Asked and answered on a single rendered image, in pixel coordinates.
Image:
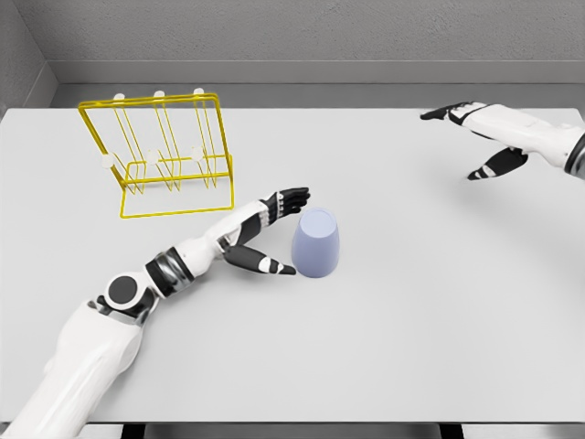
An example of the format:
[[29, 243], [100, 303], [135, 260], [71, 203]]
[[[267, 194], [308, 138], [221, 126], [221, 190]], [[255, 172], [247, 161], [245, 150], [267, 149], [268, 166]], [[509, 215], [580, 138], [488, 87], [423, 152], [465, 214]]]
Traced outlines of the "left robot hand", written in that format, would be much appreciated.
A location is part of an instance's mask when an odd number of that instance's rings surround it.
[[233, 266], [255, 273], [295, 275], [292, 266], [252, 249], [247, 243], [277, 220], [300, 213], [310, 196], [308, 187], [276, 191], [267, 199], [253, 200], [235, 209], [208, 229], [205, 237], [215, 245], [218, 255]]

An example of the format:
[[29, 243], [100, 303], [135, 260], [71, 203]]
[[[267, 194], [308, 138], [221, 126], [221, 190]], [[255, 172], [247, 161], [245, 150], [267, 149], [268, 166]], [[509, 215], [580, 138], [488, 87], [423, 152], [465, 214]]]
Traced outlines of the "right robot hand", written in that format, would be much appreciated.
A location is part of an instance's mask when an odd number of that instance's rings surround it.
[[427, 111], [421, 120], [444, 120], [473, 134], [498, 142], [504, 148], [470, 172], [470, 181], [501, 177], [523, 166], [530, 153], [548, 161], [554, 154], [547, 150], [546, 133], [551, 127], [544, 121], [502, 104], [457, 102]]

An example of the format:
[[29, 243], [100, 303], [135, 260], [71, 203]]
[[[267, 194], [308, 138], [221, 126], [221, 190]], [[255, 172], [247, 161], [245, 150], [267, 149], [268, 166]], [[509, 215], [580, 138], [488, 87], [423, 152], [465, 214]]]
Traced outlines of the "lavender cup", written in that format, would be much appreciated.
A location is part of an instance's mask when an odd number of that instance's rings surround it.
[[340, 239], [335, 215], [324, 208], [312, 208], [301, 216], [292, 240], [292, 262], [310, 278], [332, 273], [339, 261]]

